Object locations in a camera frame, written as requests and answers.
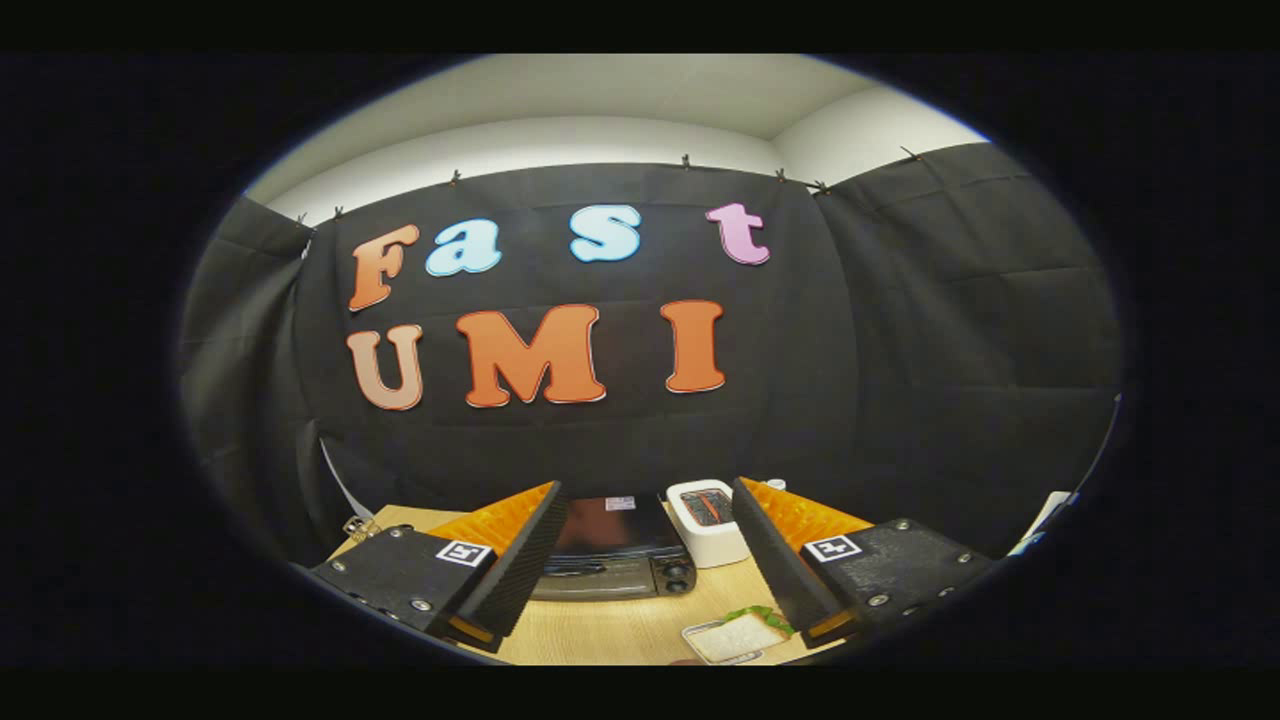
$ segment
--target orange foam pad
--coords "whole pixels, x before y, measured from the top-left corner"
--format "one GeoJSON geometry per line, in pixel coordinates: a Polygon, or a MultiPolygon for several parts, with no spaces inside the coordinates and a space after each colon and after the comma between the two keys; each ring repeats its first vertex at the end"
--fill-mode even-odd
{"type": "Polygon", "coordinates": [[[750,478],[740,479],[795,552],[800,552],[806,542],[856,533],[873,525],[861,518],[827,507],[794,492],[774,489],[750,478]]]}
{"type": "Polygon", "coordinates": [[[444,539],[456,539],[476,544],[488,544],[498,557],[506,555],[520,534],[521,528],[529,521],[538,505],[541,503],[547,493],[556,483],[545,483],[520,495],[513,495],[506,500],[499,500],[493,505],[486,505],[475,512],[449,520],[439,528],[428,530],[426,534],[444,539]]]}

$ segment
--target table surface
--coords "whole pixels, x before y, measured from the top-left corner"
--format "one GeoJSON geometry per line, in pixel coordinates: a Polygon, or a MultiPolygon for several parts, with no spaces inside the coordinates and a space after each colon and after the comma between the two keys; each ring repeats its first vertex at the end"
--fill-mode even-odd
{"type": "MultiPolygon", "coordinates": [[[[465,512],[388,505],[374,515],[374,520],[380,528],[408,524],[428,532],[461,515],[465,512]]],[[[330,557],[355,544],[348,539],[330,557]]],[[[718,620],[749,605],[778,607],[750,556],[741,562],[699,569],[698,583],[684,596],[600,602],[531,600],[497,653],[458,647],[512,665],[669,665],[698,657],[681,630],[718,620]]],[[[808,650],[796,633],[742,665],[788,662],[842,642],[808,650]]]]}

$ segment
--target letter s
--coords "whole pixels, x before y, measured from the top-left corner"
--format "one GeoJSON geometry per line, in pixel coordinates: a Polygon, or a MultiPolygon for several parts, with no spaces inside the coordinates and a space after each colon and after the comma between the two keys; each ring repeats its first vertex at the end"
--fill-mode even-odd
{"type": "Polygon", "coordinates": [[[591,205],[568,220],[579,237],[568,243],[570,252],[584,263],[626,260],[640,247],[640,213],[630,205],[591,205]]]}

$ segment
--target oven door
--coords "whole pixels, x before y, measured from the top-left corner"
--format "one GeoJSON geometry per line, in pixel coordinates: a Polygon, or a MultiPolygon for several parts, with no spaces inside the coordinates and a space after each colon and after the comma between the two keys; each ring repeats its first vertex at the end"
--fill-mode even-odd
{"type": "Polygon", "coordinates": [[[632,600],[655,594],[648,557],[572,562],[552,559],[530,600],[632,600]]]}

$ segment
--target ceiling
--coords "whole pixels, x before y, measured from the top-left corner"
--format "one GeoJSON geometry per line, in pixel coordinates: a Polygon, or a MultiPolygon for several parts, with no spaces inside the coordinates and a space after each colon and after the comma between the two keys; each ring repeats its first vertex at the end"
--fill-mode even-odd
{"type": "Polygon", "coordinates": [[[347,115],[276,163],[250,196],[273,200],[397,142],[524,118],[648,118],[772,141],[815,110],[876,85],[805,55],[489,55],[347,115]]]}

